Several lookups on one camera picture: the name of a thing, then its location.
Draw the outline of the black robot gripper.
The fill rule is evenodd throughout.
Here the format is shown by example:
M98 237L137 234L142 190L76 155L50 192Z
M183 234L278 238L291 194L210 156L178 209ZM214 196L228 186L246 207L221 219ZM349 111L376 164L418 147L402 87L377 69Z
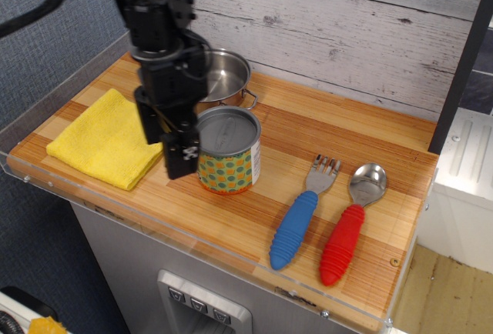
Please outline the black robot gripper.
M195 106L207 95L209 60L203 47L171 52L134 48L141 86L135 100L149 144L162 142L166 170L175 180L197 170L200 135Z

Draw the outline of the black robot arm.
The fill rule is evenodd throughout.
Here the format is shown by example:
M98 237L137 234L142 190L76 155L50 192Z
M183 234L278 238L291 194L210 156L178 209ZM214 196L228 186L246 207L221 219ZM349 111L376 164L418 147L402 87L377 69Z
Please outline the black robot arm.
M193 0L115 0L140 64L134 92L146 140L161 143L170 179L197 169L196 105L208 94L209 43L189 30Z

